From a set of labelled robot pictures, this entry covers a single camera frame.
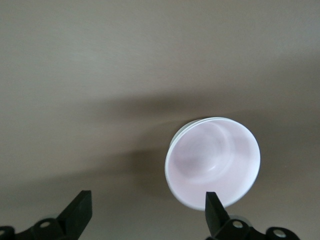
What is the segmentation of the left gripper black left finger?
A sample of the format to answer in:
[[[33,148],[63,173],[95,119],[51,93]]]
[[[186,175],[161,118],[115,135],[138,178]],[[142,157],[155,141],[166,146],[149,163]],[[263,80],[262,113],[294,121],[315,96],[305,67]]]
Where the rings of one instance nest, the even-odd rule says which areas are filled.
[[[0,227],[2,240],[77,240],[92,218],[92,192],[82,190],[56,217],[45,218],[16,233],[12,226]]]

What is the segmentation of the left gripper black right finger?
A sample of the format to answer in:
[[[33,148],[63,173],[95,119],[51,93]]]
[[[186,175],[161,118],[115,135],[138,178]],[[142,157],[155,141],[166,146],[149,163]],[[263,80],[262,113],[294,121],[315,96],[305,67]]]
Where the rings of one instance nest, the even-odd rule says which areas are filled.
[[[298,240],[291,230],[270,227],[265,233],[240,218],[231,218],[215,192],[205,196],[205,219],[210,232],[208,240]]]

